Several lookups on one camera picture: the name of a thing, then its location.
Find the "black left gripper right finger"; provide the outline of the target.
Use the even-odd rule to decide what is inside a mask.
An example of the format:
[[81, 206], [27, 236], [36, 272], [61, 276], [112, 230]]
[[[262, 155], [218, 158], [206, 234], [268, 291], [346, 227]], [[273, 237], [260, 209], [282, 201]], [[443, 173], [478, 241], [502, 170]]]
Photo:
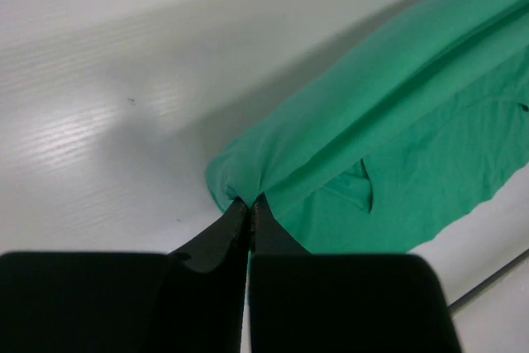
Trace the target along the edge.
[[253, 352], [459, 352], [441, 284], [417, 255], [314, 255], [252, 208]]

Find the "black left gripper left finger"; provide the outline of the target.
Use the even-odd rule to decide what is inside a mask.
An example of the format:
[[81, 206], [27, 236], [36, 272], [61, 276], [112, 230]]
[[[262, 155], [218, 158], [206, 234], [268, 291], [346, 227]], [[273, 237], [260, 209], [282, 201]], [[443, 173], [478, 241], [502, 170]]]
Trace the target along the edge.
[[168, 254], [1, 257], [4, 352], [237, 352], [248, 208], [235, 201]]

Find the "green tank top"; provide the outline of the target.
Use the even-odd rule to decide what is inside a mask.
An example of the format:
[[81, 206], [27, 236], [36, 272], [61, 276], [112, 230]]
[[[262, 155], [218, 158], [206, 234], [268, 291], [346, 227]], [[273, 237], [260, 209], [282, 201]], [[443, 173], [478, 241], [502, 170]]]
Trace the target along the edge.
[[264, 196], [312, 253], [406, 252], [528, 162], [528, 0], [423, 0], [218, 154], [221, 210]]

